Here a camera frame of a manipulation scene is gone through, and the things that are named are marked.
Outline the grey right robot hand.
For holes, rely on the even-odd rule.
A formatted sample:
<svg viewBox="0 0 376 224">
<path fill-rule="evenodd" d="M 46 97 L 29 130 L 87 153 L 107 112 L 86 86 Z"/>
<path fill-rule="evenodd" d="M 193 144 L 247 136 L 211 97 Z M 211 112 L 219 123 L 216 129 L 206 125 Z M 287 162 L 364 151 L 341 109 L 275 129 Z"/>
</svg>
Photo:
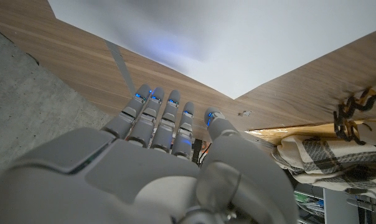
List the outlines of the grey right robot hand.
<svg viewBox="0 0 376 224">
<path fill-rule="evenodd" d="M 0 223 L 296 223 L 282 169 L 217 108 L 211 145 L 192 161 L 194 105 L 142 85 L 99 130 L 80 128 L 0 175 Z"/>
</svg>

